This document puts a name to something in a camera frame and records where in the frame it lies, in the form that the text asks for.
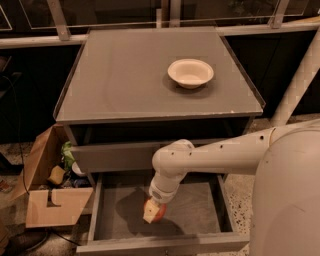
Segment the white bowl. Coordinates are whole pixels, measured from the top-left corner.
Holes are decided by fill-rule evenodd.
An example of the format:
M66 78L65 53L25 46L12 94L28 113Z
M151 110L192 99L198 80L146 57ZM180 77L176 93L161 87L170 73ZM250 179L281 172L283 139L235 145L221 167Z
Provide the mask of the white bowl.
M195 89L209 82L214 75L207 63L195 59L183 59L173 62L168 68L169 76L187 89Z

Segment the railing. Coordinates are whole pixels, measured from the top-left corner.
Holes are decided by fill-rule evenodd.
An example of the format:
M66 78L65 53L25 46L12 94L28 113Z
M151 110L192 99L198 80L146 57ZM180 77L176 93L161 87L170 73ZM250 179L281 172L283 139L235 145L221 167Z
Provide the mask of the railing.
M305 18L317 17L311 22L318 22L320 9L318 0L6 0L5 8L0 5L2 32L15 29L10 25L14 17L10 1L22 10L29 34L45 31L62 41L68 41L75 29L90 27L268 25L276 29L283 22Z

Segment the cardboard box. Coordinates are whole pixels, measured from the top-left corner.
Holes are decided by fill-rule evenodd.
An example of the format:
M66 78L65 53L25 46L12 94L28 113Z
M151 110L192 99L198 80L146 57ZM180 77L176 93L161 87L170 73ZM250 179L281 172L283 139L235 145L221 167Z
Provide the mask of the cardboard box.
M63 126L54 125L40 134L25 161L11 199L29 192L26 227L51 227L74 225L86 207L93 188L52 190L51 202L48 190L37 190L48 184L53 167L61 162L62 144L68 141Z

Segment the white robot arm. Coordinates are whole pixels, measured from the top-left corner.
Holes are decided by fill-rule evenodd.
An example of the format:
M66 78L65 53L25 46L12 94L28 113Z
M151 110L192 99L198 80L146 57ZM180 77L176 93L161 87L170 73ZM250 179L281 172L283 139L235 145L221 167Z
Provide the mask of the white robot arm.
M250 255L318 255L320 120L195 148L179 140L153 156L144 219L159 219L188 172L253 174Z

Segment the dark background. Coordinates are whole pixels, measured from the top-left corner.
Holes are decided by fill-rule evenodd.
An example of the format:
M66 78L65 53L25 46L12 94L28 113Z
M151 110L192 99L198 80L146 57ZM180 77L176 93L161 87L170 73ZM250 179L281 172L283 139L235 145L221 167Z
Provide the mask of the dark background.
M6 0L1 4L13 29L0 32L0 38L56 35L55 29L32 30L18 0ZM314 15L316 4L318 2L313 0L309 3L306 17ZM185 12L191 15L190 6L186 6ZM151 15L149 20L153 21L154 18ZM71 32L83 34L87 28L75 28ZM227 37L266 102L262 117L272 117L315 33L305 31ZM5 75L21 73L14 83L15 90L0 79L0 90L1 86L8 87L5 95L0 98L0 143L19 140L19 114L21 141L33 141L39 133L55 123L53 110L79 49L79 45L74 45L0 50L0 56L12 57L10 69ZM319 83L318 72L294 112L295 115L320 112Z

